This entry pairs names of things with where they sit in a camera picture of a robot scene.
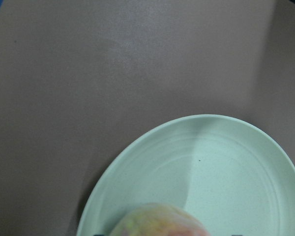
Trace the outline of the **light green plate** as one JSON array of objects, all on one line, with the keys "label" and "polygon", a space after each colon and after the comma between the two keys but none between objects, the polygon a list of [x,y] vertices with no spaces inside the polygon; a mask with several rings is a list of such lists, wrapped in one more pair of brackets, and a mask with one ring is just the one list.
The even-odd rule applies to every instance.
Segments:
[{"label": "light green plate", "polygon": [[139,137],[109,165],[82,213],[79,236],[106,236],[132,209],[168,203],[213,236],[295,236],[295,166],[242,120],[194,115]]}]

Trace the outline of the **green pink peach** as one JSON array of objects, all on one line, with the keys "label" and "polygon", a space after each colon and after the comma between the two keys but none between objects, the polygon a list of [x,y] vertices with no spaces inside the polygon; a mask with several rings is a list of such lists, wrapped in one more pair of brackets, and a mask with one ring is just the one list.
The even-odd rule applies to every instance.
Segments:
[{"label": "green pink peach", "polygon": [[186,211],[169,204],[142,205],[127,213],[111,236],[208,236],[204,225]]}]

